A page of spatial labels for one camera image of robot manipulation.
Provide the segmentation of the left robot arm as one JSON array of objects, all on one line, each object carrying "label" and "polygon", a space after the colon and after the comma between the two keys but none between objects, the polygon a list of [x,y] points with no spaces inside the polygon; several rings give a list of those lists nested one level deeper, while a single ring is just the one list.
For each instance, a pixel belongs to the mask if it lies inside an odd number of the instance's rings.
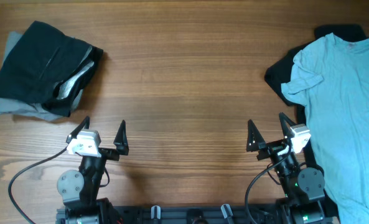
[{"label": "left robot arm", "polygon": [[77,170],[64,172],[57,181],[57,190],[62,196],[64,208],[57,211],[56,223],[101,224],[123,223],[119,214],[107,198],[98,199],[102,177],[107,161],[118,161],[129,153],[126,122],[122,121],[115,139],[114,148],[100,147],[99,132],[90,129],[87,116],[68,136],[67,152],[82,157]]}]

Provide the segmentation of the light blue t-shirt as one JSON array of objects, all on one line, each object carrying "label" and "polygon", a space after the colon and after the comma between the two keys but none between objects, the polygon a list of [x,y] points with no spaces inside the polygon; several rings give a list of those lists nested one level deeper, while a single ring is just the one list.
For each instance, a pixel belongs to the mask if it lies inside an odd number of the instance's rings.
[{"label": "light blue t-shirt", "polygon": [[284,97],[305,108],[316,163],[341,223],[369,223],[369,38],[325,35],[293,59]]}]

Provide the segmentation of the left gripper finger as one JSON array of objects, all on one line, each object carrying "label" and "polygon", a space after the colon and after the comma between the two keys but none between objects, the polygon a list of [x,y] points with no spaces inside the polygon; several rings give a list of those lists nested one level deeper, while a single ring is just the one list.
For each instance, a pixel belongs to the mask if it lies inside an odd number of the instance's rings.
[{"label": "left gripper finger", "polygon": [[129,154],[129,144],[126,135],[126,122],[122,120],[118,132],[116,133],[113,144],[119,154],[127,156]]},{"label": "left gripper finger", "polygon": [[72,139],[76,139],[79,132],[90,127],[90,117],[86,116],[83,121],[67,136],[66,143],[70,143]]}]

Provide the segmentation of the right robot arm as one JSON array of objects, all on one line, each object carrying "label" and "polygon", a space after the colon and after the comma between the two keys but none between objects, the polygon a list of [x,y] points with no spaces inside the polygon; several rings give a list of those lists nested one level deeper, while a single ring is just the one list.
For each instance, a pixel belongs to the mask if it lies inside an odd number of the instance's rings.
[{"label": "right robot arm", "polygon": [[279,113],[284,138],[266,142],[252,120],[247,123],[248,137],[246,150],[257,152],[257,160],[269,159],[271,165],[261,171],[250,182],[245,193],[245,214],[250,223],[256,223],[251,212],[249,194],[256,181],[274,170],[285,194],[276,201],[276,215],[283,223],[323,223],[324,210],[321,201],[325,199],[324,170],[318,166],[302,168],[296,154],[300,153],[311,138],[305,124],[296,124],[284,113]]}]

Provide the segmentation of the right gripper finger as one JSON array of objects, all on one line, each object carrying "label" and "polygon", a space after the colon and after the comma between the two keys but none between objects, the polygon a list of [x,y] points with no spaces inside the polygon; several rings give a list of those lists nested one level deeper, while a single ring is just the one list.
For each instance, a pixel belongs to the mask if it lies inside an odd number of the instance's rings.
[{"label": "right gripper finger", "polygon": [[247,127],[248,127],[248,137],[246,143],[246,151],[256,152],[265,149],[266,142],[251,119],[248,120]]},{"label": "right gripper finger", "polygon": [[292,121],[284,113],[279,113],[279,120],[280,120],[280,125],[281,125],[281,129],[282,129],[284,137],[285,138],[292,138],[294,136],[294,134],[291,130],[291,127],[295,126],[296,123],[294,121]]}]

